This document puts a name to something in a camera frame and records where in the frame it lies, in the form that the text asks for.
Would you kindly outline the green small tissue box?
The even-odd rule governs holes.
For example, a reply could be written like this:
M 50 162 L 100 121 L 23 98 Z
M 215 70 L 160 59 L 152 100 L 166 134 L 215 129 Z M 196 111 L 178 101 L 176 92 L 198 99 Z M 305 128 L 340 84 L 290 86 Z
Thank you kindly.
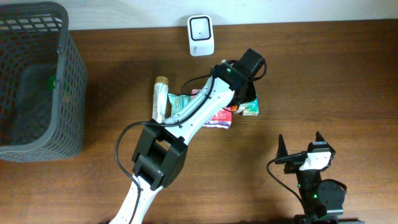
M 259 115 L 258 100 L 255 99 L 254 101 L 245 103 L 242 115 L 243 116 L 258 116 Z

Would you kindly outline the white tube with tan cap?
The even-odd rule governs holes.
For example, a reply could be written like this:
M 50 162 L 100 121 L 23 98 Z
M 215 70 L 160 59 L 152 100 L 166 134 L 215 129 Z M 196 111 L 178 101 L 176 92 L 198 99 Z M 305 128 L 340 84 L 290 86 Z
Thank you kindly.
M 152 104 L 152 119 L 158 123 L 162 123 L 165 119 L 168 93 L 169 79 L 165 76 L 156 77 Z

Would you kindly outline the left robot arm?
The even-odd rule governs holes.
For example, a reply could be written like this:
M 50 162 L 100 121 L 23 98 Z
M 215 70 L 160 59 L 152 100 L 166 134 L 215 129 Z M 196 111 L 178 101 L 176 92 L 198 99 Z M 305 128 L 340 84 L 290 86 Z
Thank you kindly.
M 161 123 L 140 123 L 144 128 L 132 155 L 134 167 L 125 171 L 132 184 L 111 223 L 142 223 L 155 196 L 183 169 L 197 131 L 219 110 L 257 98 L 254 82 L 260 70 L 267 70 L 264 57 L 247 49 L 239 60 L 212 67 L 205 86 L 178 113 Z

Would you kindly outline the dark grey plastic basket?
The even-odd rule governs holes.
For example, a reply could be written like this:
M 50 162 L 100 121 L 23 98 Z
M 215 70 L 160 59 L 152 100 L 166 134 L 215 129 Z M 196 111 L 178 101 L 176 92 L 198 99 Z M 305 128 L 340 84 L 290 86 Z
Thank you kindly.
M 88 72 L 68 25 L 55 2 L 1 6 L 2 160 L 68 159 L 83 148 Z

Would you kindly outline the teal wet wipes pack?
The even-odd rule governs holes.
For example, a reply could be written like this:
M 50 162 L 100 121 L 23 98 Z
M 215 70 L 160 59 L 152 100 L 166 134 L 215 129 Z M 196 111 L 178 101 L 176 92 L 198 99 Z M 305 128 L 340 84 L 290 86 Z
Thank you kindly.
M 182 110 L 191 100 L 191 96 L 188 95 L 174 95 L 168 94 L 169 102 L 171 104 L 171 116 L 176 115 Z

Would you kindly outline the pink purple tissue pack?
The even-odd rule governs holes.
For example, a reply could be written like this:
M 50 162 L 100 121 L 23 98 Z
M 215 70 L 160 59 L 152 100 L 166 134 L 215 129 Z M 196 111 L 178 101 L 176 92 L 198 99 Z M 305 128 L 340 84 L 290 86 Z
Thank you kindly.
M 222 108 L 217 113 L 215 113 L 208 121 L 206 121 L 203 127 L 229 129 L 231 124 L 232 124 L 231 108 Z

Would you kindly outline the orange small tissue box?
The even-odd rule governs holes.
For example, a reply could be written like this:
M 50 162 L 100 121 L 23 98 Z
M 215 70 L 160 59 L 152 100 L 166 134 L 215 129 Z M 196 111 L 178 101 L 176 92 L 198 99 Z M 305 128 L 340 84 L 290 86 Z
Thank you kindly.
M 245 105 L 236 105 L 236 106 L 231 106 L 227 108 L 223 108 L 225 111 L 231 112 L 233 114 L 239 114 L 242 113 L 246 107 Z

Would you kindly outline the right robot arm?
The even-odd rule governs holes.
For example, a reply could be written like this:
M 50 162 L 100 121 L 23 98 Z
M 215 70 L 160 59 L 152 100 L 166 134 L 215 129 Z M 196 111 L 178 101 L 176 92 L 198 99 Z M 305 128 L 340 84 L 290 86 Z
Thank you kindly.
M 314 142 L 308 149 L 289 154 L 282 135 L 276 158 L 271 161 L 284 165 L 285 174 L 294 174 L 297 178 L 298 198 L 303 215 L 294 216 L 294 223 L 362 223 L 358 219 L 340 219 L 347 186 L 334 179 L 322 179 L 321 172 L 331 166 L 336 151 L 323 136 L 317 132 Z

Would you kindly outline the green lid jar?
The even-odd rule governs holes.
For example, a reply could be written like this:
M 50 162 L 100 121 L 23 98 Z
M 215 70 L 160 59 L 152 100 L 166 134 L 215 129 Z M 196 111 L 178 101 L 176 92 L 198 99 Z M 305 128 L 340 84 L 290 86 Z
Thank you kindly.
M 56 89 L 56 87 L 57 87 L 57 76 L 56 75 L 52 75 L 48 79 L 47 88 L 49 90 L 51 90 L 51 91 L 54 91 L 54 89 Z

